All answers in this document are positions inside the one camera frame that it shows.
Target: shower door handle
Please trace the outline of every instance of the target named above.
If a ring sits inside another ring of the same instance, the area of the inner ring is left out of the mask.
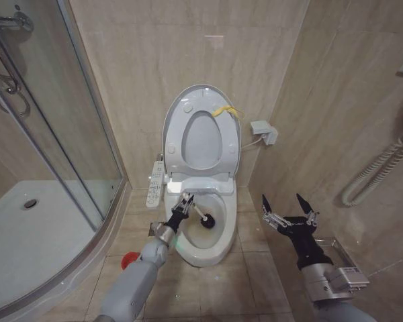
[[[21,97],[21,99],[24,101],[24,105],[26,106],[26,108],[22,112],[19,112],[19,116],[21,116],[21,117],[29,116],[30,111],[31,111],[30,104],[28,103],[28,101],[24,97],[24,95],[21,93],[21,87],[18,83],[18,80],[13,75],[13,73],[11,71],[11,67],[9,66],[8,61],[7,61],[6,57],[4,56],[1,49],[0,49],[0,62],[2,63],[3,67],[5,68],[6,72],[8,73],[8,75],[2,75],[0,73],[0,80],[7,85],[7,88],[5,89],[6,93],[8,93],[10,95],[17,94],[19,97]],[[0,109],[6,113],[9,113],[9,111],[6,110],[6,108],[4,108],[1,103],[0,103]]]
[[[1,49],[0,49],[0,62],[3,64],[3,67],[5,67],[5,70],[9,74],[9,76],[0,74],[0,79],[7,86],[9,86],[6,89],[6,92],[13,95],[20,90],[19,83],[18,83],[17,79],[14,77],[14,75],[12,74],[12,72],[10,71],[9,65],[7,64],[7,61],[6,61],[3,53],[1,52]]]

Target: toilet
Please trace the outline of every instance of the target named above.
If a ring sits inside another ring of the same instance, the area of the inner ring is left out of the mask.
[[[166,173],[164,202],[167,220],[183,192],[210,213],[215,226],[200,224],[195,211],[182,221],[175,240],[181,257],[193,266],[220,262],[230,250],[236,231],[236,180],[240,158],[240,124],[235,116],[212,112],[230,100],[210,85],[193,85],[175,99],[163,128]]]

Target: toilet brush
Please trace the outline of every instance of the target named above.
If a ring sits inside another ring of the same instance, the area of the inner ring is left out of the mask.
[[[186,193],[183,193],[183,196],[186,200],[189,200],[189,195]],[[195,211],[200,215],[200,223],[203,227],[211,229],[215,226],[215,219],[212,217],[210,213],[203,214],[202,211],[197,207],[197,205],[193,202],[192,203],[193,208]]]

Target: gray robot arm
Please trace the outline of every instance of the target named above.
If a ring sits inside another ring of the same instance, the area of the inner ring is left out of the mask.
[[[263,219],[282,235],[291,239],[298,255],[297,267],[302,271],[306,291],[316,309],[317,322],[376,322],[373,317],[346,303],[353,293],[365,288],[369,281],[352,265],[335,268],[312,234],[317,227],[317,212],[297,194],[305,216],[281,217],[272,212],[263,195]]]
[[[182,220],[188,218],[193,198],[173,207],[172,216],[155,228],[155,238],[147,243],[137,261],[131,263],[112,285],[94,322],[133,322],[154,287],[159,268],[166,262],[169,246]]]

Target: power cord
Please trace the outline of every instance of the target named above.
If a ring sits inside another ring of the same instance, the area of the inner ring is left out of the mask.
[[[257,144],[258,142],[260,142],[260,141],[261,141],[262,139],[264,139],[264,138],[266,138],[266,135],[265,135],[265,134],[262,134],[258,140],[254,141],[254,142],[251,142],[251,143],[249,143],[249,144],[247,144],[247,145],[241,147],[240,149],[245,149],[245,148],[247,148],[247,147],[249,147],[249,146],[252,146],[252,145],[254,145],[254,144]]]

